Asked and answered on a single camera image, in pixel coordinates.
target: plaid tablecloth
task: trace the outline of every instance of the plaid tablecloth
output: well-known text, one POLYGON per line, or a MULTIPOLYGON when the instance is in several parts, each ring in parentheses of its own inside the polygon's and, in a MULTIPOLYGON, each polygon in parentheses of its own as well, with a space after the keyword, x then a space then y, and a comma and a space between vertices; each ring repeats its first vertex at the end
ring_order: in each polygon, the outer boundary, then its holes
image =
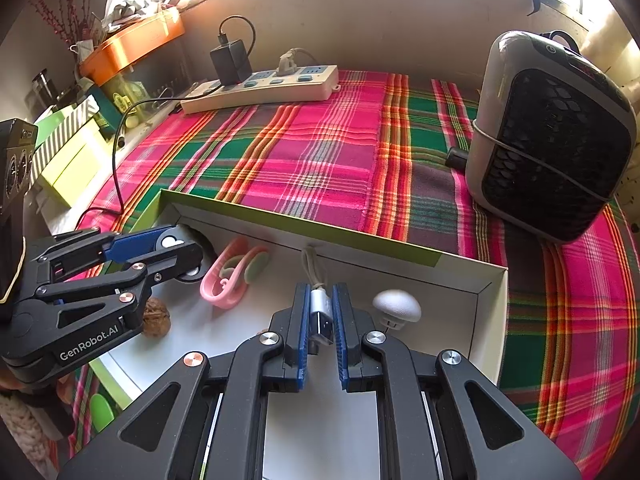
MULTIPOLYGON (((638 257, 616 203, 567 246, 481 210, 444 166, 468 148, 476 104, 456 86, 342 72, 328 101, 169 117, 121 164, 127 230, 169 188, 406 240, 509 267, 500 387, 594 478, 638 413, 638 257)), ((115 207, 113 182, 93 205, 115 207)), ((78 389, 86 403, 88 374, 78 389)), ((86 416, 76 448, 87 439, 86 416)))

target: power strip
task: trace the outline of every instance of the power strip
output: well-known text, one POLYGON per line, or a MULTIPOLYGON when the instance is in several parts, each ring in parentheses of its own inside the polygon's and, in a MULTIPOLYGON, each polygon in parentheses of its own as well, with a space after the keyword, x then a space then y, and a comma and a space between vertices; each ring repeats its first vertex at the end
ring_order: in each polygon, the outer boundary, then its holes
MULTIPOLYGON (((187 97, 206 92, 219 81, 198 86, 187 97)), ((326 101, 340 90, 336 65, 302 66, 293 74, 276 76, 275 70, 255 72, 246 81, 223 86, 202 99, 180 101, 186 114, 237 106, 296 101, 326 101)))

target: yellow box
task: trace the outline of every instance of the yellow box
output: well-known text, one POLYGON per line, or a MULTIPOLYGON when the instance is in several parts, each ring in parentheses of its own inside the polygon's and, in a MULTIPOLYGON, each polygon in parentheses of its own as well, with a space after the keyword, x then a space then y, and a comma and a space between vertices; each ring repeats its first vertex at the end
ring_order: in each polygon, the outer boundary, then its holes
POLYGON ((98 170, 109 163, 109 146, 91 119, 60 148, 42 170, 39 181, 52 195, 73 207, 98 170))

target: black and white striped pattern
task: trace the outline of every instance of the black and white striped pattern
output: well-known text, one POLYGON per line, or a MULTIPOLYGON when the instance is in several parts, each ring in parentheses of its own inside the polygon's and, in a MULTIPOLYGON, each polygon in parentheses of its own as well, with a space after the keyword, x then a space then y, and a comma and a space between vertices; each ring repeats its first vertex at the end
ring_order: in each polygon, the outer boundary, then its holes
POLYGON ((71 112, 69 117, 65 118, 60 125, 53 130, 53 133, 47 137, 33 155, 33 163, 29 175, 30 186, 36 182, 42 170, 50 163, 51 159, 56 156, 60 148, 73 137, 76 132, 82 128, 91 117, 99 110, 98 103, 93 96, 87 97, 78 107, 71 112))

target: wall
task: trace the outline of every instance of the wall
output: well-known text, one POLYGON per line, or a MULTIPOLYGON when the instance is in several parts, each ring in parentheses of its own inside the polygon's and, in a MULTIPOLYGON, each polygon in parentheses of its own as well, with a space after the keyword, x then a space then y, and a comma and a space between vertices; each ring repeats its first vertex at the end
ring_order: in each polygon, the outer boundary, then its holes
MULTIPOLYGON (((201 78, 214 78, 209 51, 218 45, 218 24, 243 14, 257 30, 254 70, 277 66, 281 54, 301 46, 342 68, 480 88, 489 48, 505 31, 562 28, 583 42, 585 29, 560 12, 542 6, 527 17, 531 9, 531 0, 206 0, 182 17, 188 57, 201 78)), ((251 40, 239 20, 225 24, 225 32, 247 45, 251 40)))
MULTIPOLYGON (((91 0, 90 9, 102 17, 105 2, 91 0)), ((43 68, 59 91, 74 80, 74 58, 65 43, 33 7, 26 6, 0 45, 0 120, 33 120, 42 111, 31 92, 31 80, 43 68)))

